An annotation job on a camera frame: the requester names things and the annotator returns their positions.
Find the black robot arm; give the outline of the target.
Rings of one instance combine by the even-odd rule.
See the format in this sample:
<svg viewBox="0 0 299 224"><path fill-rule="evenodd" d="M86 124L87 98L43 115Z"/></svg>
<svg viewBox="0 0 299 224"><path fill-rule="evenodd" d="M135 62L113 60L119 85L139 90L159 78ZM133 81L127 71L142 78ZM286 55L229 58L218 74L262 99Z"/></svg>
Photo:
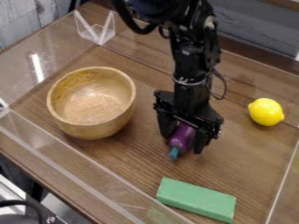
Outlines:
<svg viewBox="0 0 299 224"><path fill-rule="evenodd" d="M218 21L207 0L113 0L130 29L159 31L170 40L175 69L174 91L154 92L159 130L170 158L186 151L202 153L221 135L225 119L210 105L213 78L221 62Z"/></svg>

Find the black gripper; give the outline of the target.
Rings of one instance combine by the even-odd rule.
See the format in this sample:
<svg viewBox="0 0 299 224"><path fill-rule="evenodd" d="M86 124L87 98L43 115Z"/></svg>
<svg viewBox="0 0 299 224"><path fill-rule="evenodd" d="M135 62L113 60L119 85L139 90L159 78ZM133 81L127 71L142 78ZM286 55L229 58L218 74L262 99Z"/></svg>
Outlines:
<svg viewBox="0 0 299 224"><path fill-rule="evenodd" d="M174 91L154 92L154 109L161 134L169 139L179 123L195 128L194 153L201 154L206 138L218 138L225 118L210 105L213 78L174 80Z"/></svg>

